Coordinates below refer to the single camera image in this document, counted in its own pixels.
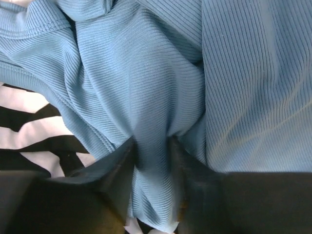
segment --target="ribbed knit fabric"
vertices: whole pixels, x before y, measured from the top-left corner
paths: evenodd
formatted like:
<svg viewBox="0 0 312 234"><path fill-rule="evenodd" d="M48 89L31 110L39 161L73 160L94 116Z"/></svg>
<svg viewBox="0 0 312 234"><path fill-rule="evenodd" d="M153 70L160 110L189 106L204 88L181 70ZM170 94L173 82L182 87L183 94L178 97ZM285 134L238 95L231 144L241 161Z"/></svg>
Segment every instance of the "ribbed knit fabric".
<svg viewBox="0 0 312 234"><path fill-rule="evenodd" d="M174 231L172 135L218 171L312 171L312 1L56 2L0 3L0 81L97 159L135 136L131 215Z"/></svg>

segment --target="black and white striped fabric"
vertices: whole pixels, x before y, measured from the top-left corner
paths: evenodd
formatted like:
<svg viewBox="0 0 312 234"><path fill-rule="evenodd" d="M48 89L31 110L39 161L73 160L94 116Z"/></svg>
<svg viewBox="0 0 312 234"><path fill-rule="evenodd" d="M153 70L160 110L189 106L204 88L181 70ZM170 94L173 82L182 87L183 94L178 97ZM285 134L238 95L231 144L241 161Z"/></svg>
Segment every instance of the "black and white striped fabric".
<svg viewBox="0 0 312 234"><path fill-rule="evenodd" d="M94 162L44 96L0 83L0 170L59 177Z"/></svg>
<svg viewBox="0 0 312 234"><path fill-rule="evenodd" d="M128 219L125 229L125 234L167 234L151 228L136 218Z"/></svg>

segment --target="light blue shirt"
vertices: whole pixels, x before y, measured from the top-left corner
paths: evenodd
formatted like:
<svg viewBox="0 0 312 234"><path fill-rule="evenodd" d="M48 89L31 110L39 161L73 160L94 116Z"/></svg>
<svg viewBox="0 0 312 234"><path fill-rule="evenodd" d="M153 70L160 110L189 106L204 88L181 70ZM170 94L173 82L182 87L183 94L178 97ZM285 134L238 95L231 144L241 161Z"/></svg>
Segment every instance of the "light blue shirt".
<svg viewBox="0 0 312 234"><path fill-rule="evenodd" d="M134 135L130 215L175 229L172 135L217 171L312 171L311 0L56 2L0 2L0 81L97 159Z"/></svg>

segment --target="seam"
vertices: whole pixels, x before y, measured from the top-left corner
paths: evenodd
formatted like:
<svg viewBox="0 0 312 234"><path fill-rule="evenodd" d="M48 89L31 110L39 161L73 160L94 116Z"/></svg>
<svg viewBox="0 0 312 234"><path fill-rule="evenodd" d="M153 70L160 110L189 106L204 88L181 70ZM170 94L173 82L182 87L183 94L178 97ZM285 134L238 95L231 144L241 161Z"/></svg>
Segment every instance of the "seam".
<svg viewBox="0 0 312 234"><path fill-rule="evenodd" d="M29 78L33 78L33 79L35 79L35 80L37 80L37 81L39 81L39 82L44 83L42 80L39 80L38 78L29 75L26 71L23 71L23 70L21 70L21 69L18 69L17 67L14 67L14 66L11 65L11 64L5 64L5 63L3 63L3 62L0 61L0 67L2 67L3 69L8 69L8 70L10 70L10 71L13 71L13 72L15 72L15 73L22 74L22 75L24 75L24 76L27 76L27 77L29 77ZM51 91L51 92L54 94L54 96L55 96L55 98L56 98L57 100L61 101L65 106L67 106L67 108L69 108L70 110L72 110L72 111L78 116L79 119L82 120L82 122L97 136L97 138L104 144L104 146L106 147L106 149L107 149L110 153L112 153L112 152L115 150L115 149L113 148L112 144L109 142L109 140L108 140L108 139L105 139L105 136L102 137L102 136L100 135L100 133L99 133L96 129L94 129L92 126L90 126L89 123L87 123L83 118L81 118L81 116L78 115L77 112L76 112L74 109L72 109L72 108L70 107L70 105L68 104L67 101L63 100L62 97L59 97L58 95L56 95L56 93L55 93L52 89L50 89L49 87L48 87L48 89L49 89L49 91Z"/></svg>
<svg viewBox="0 0 312 234"><path fill-rule="evenodd" d="M29 28L24 31L9 31L7 29L0 28L0 36L7 39L26 39L64 28L70 28L68 21L65 19L59 19L53 22L45 23L43 25Z"/></svg>

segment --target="black stripe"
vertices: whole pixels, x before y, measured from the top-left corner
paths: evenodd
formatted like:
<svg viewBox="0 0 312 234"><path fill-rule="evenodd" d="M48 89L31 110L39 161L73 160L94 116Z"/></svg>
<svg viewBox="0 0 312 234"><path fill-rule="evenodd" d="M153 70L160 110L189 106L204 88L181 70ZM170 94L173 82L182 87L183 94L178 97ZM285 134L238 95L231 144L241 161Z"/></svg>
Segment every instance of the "black stripe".
<svg viewBox="0 0 312 234"><path fill-rule="evenodd" d="M18 132L22 126L28 122L54 116L60 116L60 113L57 108L51 104L46 105L34 114L0 106L0 127L9 128L14 132Z"/></svg>
<svg viewBox="0 0 312 234"><path fill-rule="evenodd" d="M12 86L12 85L9 85L9 84L3 84L2 86L8 87L8 88L12 88L12 89L20 89L20 90L24 90L24 91L27 91L27 92L34 93L34 91L31 91L31 90L28 90L28 89L19 88L19 87Z"/></svg>
<svg viewBox="0 0 312 234"><path fill-rule="evenodd" d="M18 132L32 114L0 106L0 127Z"/></svg>
<svg viewBox="0 0 312 234"><path fill-rule="evenodd" d="M52 153L59 157L59 164L65 176L71 176L76 170L84 168L76 153L66 151L52 151Z"/></svg>
<svg viewBox="0 0 312 234"><path fill-rule="evenodd" d="M23 149L10 150L20 152L68 151L88 154L75 136L54 136Z"/></svg>
<svg viewBox="0 0 312 234"><path fill-rule="evenodd" d="M141 222L138 218L137 218L137 222L138 222L138 224L139 224L139 226L142 229L144 234L150 232L153 229L150 226L148 226L147 224Z"/></svg>
<svg viewBox="0 0 312 234"><path fill-rule="evenodd" d="M45 107L42 107L36 113L32 114L31 117L27 120L27 122L55 116L60 116L58 109L52 106L51 104L48 104Z"/></svg>
<svg viewBox="0 0 312 234"><path fill-rule="evenodd" d="M0 151L0 171L37 171L44 173L46 177L51 177L50 172L46 169L32 163L18 152Z"/></svg>

